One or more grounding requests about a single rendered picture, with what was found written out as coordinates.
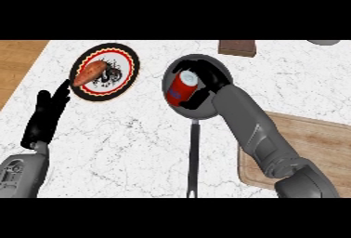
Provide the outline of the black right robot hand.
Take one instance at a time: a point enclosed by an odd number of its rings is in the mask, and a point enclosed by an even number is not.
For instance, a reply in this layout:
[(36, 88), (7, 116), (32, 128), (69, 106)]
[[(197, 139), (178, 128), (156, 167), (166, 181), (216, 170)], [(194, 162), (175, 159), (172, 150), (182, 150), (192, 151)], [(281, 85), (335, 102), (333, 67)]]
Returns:
[(210, 93), (217, 93), (220, 89), (231, 84), (231, 81), (222, 70), (204, 59), (182, 60), (173, 72), (179, 72), (181, 70), (191, 70), (200, 76), (206, 84), (206, 88), (194, 93), (189, 100), (181, 102), (182, 107), (189, 110), (197, 110), (206, 102)]

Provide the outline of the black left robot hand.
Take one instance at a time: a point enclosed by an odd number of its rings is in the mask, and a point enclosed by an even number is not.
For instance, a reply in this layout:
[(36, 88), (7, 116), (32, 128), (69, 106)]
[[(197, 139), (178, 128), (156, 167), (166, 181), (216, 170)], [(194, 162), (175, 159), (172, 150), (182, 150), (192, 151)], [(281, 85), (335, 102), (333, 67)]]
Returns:
[(54, 94), (48, 90), (42, 90), (38, 94), (38, 103), (35, 114), (30, 118), (21, 146), (33, 150), (39, 141), (51, 144), (61, 115), (70, 101), (70, 80), (67, 79), (60, 85)]

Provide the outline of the red can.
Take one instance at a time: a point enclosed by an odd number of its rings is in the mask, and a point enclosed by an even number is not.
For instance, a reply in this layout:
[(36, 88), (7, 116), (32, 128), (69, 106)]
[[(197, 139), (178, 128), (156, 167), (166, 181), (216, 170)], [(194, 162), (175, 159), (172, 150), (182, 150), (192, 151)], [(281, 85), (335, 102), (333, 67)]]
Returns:
[(179, 107), (182, 101), (188, 101), (198, 89), (200, 77), (192, 71), (182, 71), (176, 74), (172, 86), (169, 88), (167, 102)]

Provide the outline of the grey frying pan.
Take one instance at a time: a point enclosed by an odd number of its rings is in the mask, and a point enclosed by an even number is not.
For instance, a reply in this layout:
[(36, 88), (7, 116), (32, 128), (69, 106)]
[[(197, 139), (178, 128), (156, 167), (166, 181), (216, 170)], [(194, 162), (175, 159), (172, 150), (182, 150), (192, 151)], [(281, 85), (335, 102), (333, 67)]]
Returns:
[[(163, 91), (164, 91), (164, 96), (167, 94), (169, 88), (172, 86), (176, 74), (182, 71), (189, 71), (189, 70), (181, 70), (179, 72), (173, 72), (178, 64), (181, 63), (182, 60), (207, 60), (215, 66), (219, 67), (222, 72), (228, 75), (231, 78), (231, 72), (226, 66), (222, 64), (222, 62), (213, 58), (209, 55), (204, 54), (189, 54), (182, 56), (179, 59), (173, 61), (170, 64), (166, 74), (164, 74), (164, 79), (163, 79)], [(201, 81), (200, 78), (200, 83), (198, 83), (198, 89), (206, 88), (206, 84)], [(198, 197), (198, 174), (200, 174), (200, 141), (201, 141), (201, 124), (200, 121), (210, 119), (219, 115), (217, 110), (213, 106), (213, 98), (216, 94), (212, 92), (209, 98), (206, 99), (206, 102), (200, 106), (197, 110), (189, 110), (185, 107), (173, 106), (166, 99), (166, 102), (170, 106), (170, 108), (175, 110), (178, 114), (181, 114), (185, 118), (192, 120), (191, 124), (191, 145), (189, 145), (189, 170), (188, 170), (188, 190), (186, 190), (186, 197), (188, 198), (197, 198)]]

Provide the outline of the wooden cutting board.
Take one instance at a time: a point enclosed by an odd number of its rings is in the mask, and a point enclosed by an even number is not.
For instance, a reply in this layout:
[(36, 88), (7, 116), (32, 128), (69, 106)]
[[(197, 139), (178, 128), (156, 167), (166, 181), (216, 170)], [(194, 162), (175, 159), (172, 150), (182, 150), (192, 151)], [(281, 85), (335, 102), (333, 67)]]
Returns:
[(351, 198), (351, 126), (268, 112), (302, 157), (331, 179), (341, 197)]

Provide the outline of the brown block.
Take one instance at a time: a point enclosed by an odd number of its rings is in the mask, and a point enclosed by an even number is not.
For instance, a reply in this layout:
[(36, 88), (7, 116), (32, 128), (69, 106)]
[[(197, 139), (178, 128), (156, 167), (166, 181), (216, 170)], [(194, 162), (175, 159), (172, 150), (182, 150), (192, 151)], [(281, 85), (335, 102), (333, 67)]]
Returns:
[(254, 40), (222, 40), (219, 44), (219, 53), (234, 56), (254, 58), (257, 55), (257, 46)]

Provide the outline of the orange sweet potato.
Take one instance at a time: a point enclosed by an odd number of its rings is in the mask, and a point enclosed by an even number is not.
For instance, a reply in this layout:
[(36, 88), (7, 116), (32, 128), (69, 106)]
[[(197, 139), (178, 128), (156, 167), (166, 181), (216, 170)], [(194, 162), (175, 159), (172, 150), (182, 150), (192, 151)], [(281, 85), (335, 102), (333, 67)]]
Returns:
[(85, 84), (92, 82), (95, 79), (99, 78), (107, 68), (108, 64), (102, 60), (92, 62), (88, 65), (86, 69), (79, 73), (73, 85), (83, 86)]

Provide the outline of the patterned round plate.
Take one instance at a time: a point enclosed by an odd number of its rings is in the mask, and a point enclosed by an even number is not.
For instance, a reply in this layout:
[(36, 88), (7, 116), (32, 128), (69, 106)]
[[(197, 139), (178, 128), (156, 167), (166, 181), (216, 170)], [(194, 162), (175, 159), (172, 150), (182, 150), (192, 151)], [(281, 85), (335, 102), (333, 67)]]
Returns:
[[(108, 68), (99, 78), (83, 86), (74, 86), (74, 79), (88, 65), (102, 60)], [(70, 71), (70, 87), (74, 94), (89, 101), (107, 101), (122, 96), (136, 81), (141, 69), (139, 56), (135, 50), (119, 43), (95, 46), (80, 56)]]

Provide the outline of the grey round object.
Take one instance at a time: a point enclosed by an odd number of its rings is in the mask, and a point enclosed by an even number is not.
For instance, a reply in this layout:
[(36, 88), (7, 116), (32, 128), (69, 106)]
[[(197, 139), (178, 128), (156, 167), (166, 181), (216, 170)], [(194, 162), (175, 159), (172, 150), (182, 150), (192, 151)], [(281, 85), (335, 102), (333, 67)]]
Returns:
[(341, 40), (307, 40), (307, 41), (319, 46), (334, 46)]

